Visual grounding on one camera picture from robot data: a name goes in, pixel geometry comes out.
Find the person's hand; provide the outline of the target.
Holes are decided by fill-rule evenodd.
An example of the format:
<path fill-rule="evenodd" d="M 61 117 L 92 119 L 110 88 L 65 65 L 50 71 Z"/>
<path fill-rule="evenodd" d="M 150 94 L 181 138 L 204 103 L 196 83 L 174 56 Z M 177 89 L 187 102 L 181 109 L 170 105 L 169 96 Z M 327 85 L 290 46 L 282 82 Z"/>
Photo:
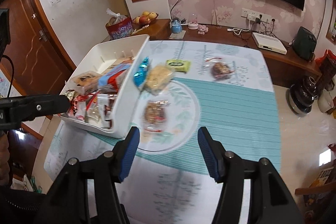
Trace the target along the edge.
<path fill-rule="evenodd" d="M 9 182 L 9 172 L 10 167 L 8 160 L 10 158 L 10 153 L 8 150 L 9 142 L 7 135 L 3 134 L 0 138 L 0 185 L 7 185 Z"/>

